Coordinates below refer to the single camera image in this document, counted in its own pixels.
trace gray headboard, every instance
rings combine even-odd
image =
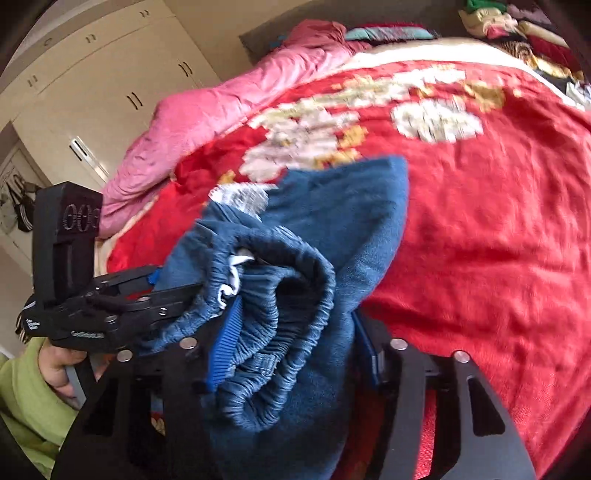
[[[415,22],[444,37],[467,37],[457,11],[466,0],[313,0],[240,35],[253,63],[269,45],[306,18],[331,20],[352,28],[364,23]]]

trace stack of clothes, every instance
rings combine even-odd
[[[590,89],[579,62],[542,10],[467,0],[459,14],[468,33],[522,60],[565,95],[591,109]]]

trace person's hand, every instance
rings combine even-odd
[[[41,350],[39,350],[39,370],[41,376],[47,384],[55,390],[56,393],[66,399],[75,398],[74,387],[68,380],[66,374],[66,365],[76,365],[86,358],[86,352],[78,350],[69,350],[53,346],[49,340],[45,340]],[[105,371],[106,364],[95,372],[98,380]]]

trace ribbed blue pad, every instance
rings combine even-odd
[[[210,392],[226,379],[230,362],[236,351],[242,330],[242,297],[236,296],[225,312],[224,325],[209,352],[209,372],[206,385]]]

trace beige wall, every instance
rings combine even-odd
[[[251,68],[238,35],[307,1],[164,0],[222,80]]]
[[[32,292],[29,275],[0,248],[0,346],[13,355],[22,349],[14,324]]]

